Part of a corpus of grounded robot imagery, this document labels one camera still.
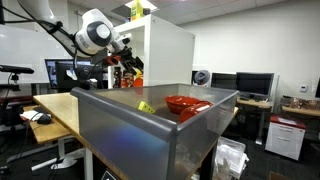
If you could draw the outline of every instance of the red bowl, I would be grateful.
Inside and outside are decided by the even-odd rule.
[[[189,96],[167,96],[165,100],[169,110],[175,114],[180,114],[185,108],[200,102],[199,99]]]

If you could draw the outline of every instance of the yellow object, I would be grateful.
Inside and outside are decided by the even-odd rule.
[[[136,78],[143,78],[143,74],[142,74],[142,72],[139,70],[139,69],[135,69],[135,71],[136,71]]]
[[[144,101],[140,102],[138,109],[141,111],[150,113],[150,114],[153,114],[156,112],[148,103],[146,103]]]
[[[140,0],[134,0],[134,3],[131,7],[131,21],[143,17],[143,8],[140,3]]]

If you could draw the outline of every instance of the ceiling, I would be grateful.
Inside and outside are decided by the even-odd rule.
[[[124,22],[124,17],[111,12],[131,0],[68,0],[92,9],[98,8],[106,15]],[[183,24],[220,16],[246,9],[257,8],[285,0],[149,0],[159,10],[152,14],[173,24]]]

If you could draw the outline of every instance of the wooden desk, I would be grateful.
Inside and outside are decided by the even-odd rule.
[[[86,148],[98,157],[112,172],[121,179],[128,179],[120,169],[113,166],[108,159],[83,139],[79,133],[78,99],[69,93],[34,96],[34,100],[52,114],[59,123],[71,132]]]
[[[258,107],[262,110],[260,122],[259,122],[259,133],[258,133],[258,137],[256,139],[256,144],[262,145],[262,131],[263,131],[264,118],[266,115],[266,109],[270,109],[272,107],[272,102],[266,102],[266,101],[258,101],[257,102],[253,99],[246,101],[246,100],[240,100],[240,98],[238,98],[237,103],[243,104],[243,105],[255,106],[255,107]]]
[[[244,104],[244,105],[249,105],[249,106],[256,106],[259,108],[266,108],[269,109],[272,105],[270,102],[265,102],[265,101],[255,101],[253,99],[250,99],[248,101],[246,100],[240,100],[240,98],[237,99],[237,103],[239,104]]]
[[[282,106],[282,110],[286,111],[286,112],[292,112],[292,113],[320,117],[320,110],[297,109],[297,108],[291,108],[291,107],[286,107],[286,106]]]
[[[37,106],[26,106],[24,111],[30,111]],[[51,124],[43,125],[38,124],[36,121],[30,122],[30,127],[34,133],[34,136],[39,144],[52,142],[59,138],[70,135],[70,132],[64,128],[55,118],[52,118]]]

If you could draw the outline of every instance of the white partition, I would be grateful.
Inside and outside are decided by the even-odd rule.
[[[70,59],[64,48],[47,33],[0,25],[0,65],[29,67],[34,74],[19,75],[19,84],[48,83],[45,59]],[[0,72],[0,84],[9,73]]]
[[[144,86],[190,84],[194,34],[154,15],[117,26],[115,30],[120,34],[132,33],[133,41],[128,46],[144,62]],[[109,76],[109,87],[112,77]]]

